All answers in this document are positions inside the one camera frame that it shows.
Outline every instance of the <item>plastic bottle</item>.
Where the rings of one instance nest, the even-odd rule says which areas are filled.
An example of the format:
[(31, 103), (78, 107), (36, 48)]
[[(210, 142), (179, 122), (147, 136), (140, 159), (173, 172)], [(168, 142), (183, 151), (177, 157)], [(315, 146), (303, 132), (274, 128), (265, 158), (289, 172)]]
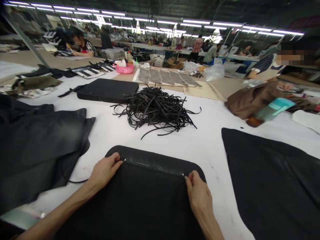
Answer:
[(133, 65), (133, 57), (132, 57), (130, 51), (128, 51), (127, 61), (128, 61), (129, 64)]
[(262, 123), (274, 119), (279, 113), (296, 105), (294, 102), (285, 98), (276, 98), (268, 106), (254, 114), (247, 120), (251, 127), (259, 127)]

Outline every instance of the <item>white plastic crate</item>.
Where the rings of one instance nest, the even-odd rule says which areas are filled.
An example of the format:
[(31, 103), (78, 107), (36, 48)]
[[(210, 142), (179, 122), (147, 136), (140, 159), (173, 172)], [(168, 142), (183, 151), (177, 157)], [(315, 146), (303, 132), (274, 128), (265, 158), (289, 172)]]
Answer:
[(119, 49), (102, 49), (100, 52), (101, 56), (110, 60), (118, 60), (126, 57), (126, 54), (123, 50)]
[(155, 67), (162, 67), (164, 62), (164, 55), (159, 54), (150, 54), (150, 59), (155, 59), (154, 66)]

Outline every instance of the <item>pink basket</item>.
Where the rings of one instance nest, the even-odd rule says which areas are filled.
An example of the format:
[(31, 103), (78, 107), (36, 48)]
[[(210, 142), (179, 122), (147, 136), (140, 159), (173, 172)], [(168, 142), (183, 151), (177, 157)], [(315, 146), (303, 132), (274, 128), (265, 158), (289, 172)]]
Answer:
[(114, 64), (114, 68), (120, 74), (130, 74), (133, 72), (134, 66), (132, 64), (126, 63), (126, 67), (120, 67), (117, 64)]

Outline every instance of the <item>brown leather bag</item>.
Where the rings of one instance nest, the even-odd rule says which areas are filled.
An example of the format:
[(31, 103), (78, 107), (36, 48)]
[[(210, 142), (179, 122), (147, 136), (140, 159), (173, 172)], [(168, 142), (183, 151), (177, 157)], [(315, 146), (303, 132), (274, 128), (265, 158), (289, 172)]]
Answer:
[(226, 107), (233, 115), (247, 119), (263, 109), (273, 100), (281, 97), (277, 81), (268, 82), (253, 88), (243, 88), (228, 97)]

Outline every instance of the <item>pile of black leather strips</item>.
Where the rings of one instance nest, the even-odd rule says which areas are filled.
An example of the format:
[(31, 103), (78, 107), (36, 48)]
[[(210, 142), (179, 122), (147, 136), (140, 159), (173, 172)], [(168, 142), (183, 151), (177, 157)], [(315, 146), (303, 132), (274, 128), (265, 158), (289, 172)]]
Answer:
[(121, 113), (117, 113), (115, 111), (116, 108), (118, 106), (124, 106), (122, 104), (112, 105), (111, 107), (114, 107), (115, 111), (113, 115), (118, 115), (119, 117), (127, 115), (130, 126), (135, 128), (135, 130), (144, 124), (153, 125), (155, 129), (144, 134), (142, 138), (148, 133), (158, 129), (164, 129), (168, 132), (158, 134), (158, 136), (164, 136), (174, 131), (178, 132), (188, 124), (197, 128), (188, 116), (188, 113), (198, 113), (186, 110), (183, 107), (186, 98), (182, 100), (181, 97), (169, 96), (168, 93), (161, 90), (161, 87), (149, 86), (143, 88), (140, 92), (126, 96), (130, 99), (127, 107)]

